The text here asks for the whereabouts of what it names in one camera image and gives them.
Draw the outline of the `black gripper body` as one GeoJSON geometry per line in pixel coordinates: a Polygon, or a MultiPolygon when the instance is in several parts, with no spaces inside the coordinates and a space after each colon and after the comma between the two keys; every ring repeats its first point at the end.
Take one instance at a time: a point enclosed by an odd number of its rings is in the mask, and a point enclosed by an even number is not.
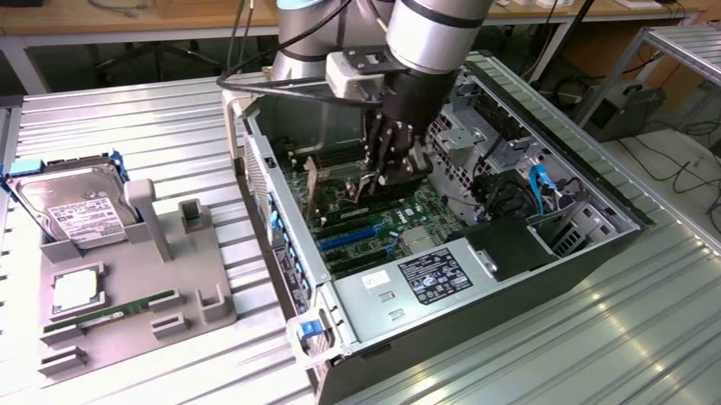
{"type": "Polygon", "coordinates": [[[401,122],[413,128],[415,135],[424,135],[451,91],[452,73],[431,74],[415,69],[388,73],[380,110],[381,132],[401,122]]]}

